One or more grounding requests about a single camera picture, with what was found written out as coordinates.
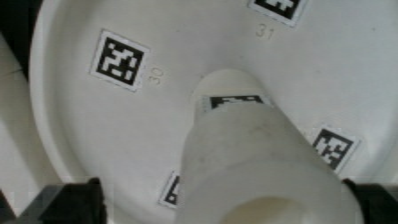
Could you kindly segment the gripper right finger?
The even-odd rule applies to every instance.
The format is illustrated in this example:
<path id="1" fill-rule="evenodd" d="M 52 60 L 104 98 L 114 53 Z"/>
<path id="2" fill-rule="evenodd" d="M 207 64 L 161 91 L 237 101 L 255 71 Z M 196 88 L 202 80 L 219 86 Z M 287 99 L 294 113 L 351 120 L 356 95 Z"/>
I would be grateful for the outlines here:
<path id="1" fill-rule="evenodd" d="M 398 185 L 344 180 L 361 205 L 365 224 L 398 224 Z"/>

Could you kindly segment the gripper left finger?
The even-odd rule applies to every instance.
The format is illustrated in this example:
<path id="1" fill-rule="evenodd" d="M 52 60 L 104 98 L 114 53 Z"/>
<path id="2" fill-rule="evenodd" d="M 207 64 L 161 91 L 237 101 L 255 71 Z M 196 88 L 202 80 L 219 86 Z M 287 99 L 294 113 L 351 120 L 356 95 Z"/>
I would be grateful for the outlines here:
<path id="1" fill-rule="evenodd" d="M 100 179 L 49 185 L 11 224 L 107 224 Z"/>

